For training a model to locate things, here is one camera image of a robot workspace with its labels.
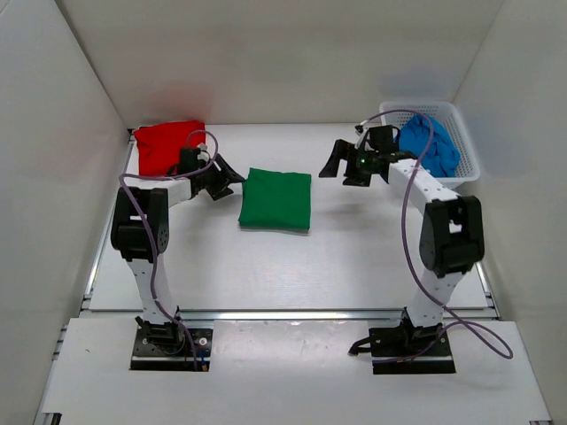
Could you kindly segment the green t-shirt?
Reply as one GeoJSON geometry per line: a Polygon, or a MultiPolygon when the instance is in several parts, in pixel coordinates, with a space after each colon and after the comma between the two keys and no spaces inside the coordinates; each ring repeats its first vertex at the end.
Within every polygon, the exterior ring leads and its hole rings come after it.
{"type": "Polygon", "coordinates": [[[243,183],[241,228],[308,232],[311,227],[310,174],[251,167],[243,183]]]}

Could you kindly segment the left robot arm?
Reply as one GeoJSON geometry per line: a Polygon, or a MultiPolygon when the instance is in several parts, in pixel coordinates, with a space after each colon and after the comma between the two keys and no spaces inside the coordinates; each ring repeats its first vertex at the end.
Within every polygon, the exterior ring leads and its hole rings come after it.
{"type": "Polygon", "coordinates": [[[232,184],[243,183],[237,173],[218,153],[209,154],[204,145],[182,148],[179,159],[163,176],[139,176],[145,187],[128,186],[120,178],[111,244],[132,271],[143,315],[136,319],[143,338],[167,355],[190,349],[194,343],[182,325],[177,305],[167,282],[163,254],[169,244],[169,209],[192,200],[201,191],[216,201],[233,193],[232,184]]]}

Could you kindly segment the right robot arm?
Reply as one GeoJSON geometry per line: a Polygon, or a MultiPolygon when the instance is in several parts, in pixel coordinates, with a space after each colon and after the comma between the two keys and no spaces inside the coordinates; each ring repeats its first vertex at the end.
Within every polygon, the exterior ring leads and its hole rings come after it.
{"type": "Polygon", "coordinates": [[[462,197],[426,171],[415,153],[404,151],[389,126],[356,128],[359,139],[334,142],[319,173],[334,178],[341,161],[346,162],[344,185],[367,187],[378,175],[403,192],[402,205],[414,206],[422,215],[419,257],[423,272],[409,268],[418,290],[403,309],[394,328],[375,328],[369,337],[355,343],[356,356],[373,348],[384,348],[389,357],[403,361],[430,352],[444,335],[442,319],[448,302],[462,278],[485,254],[480,201],[462,197]]]}

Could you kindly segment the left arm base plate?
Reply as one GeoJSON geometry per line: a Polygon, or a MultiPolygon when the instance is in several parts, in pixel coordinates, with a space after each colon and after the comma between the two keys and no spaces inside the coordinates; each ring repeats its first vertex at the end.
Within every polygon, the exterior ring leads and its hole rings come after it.
{"type": "Polygon", "coordinates": [[[136,317],[136,337],[129,369],[133,371],[208,372],[214,330],[188,328],[186,333],[172,322],[152,324],[136,317]]]}

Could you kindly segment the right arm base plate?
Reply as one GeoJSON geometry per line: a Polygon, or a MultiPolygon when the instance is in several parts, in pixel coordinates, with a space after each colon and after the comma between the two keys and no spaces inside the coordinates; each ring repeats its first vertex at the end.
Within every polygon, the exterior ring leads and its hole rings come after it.
{"type": "Polygon", "coordinates": [[[456,373],[448,337],[441,324],[415,328],[409,320],[396,327],[369,328],[348,354],[369,354],[374,375],[451,375],[456,373]]]}

